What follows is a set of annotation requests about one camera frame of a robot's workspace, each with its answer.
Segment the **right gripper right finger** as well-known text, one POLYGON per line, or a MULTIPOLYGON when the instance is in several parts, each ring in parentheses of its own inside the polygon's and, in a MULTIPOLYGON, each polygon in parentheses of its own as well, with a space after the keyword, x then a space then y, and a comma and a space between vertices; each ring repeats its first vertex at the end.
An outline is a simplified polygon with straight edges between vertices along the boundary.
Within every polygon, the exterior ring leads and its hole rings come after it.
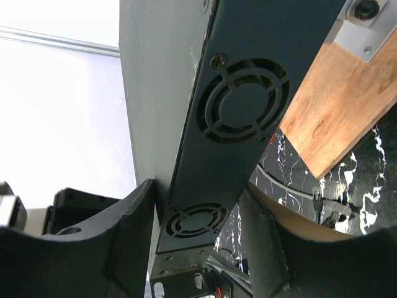
POLYGON ((248 184, 240 198, 254 297, 395 297, 396 227, 364 236, 314 223, 248 184))

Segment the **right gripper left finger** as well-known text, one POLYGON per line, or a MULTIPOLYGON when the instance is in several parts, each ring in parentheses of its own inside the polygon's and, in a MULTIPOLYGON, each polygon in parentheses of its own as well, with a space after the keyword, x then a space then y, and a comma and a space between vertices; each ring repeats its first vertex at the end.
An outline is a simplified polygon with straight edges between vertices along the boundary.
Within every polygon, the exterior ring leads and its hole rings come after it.
POLYGON ((55 235, 1 228, 2 297, 143 297, 154 181, 55 235))

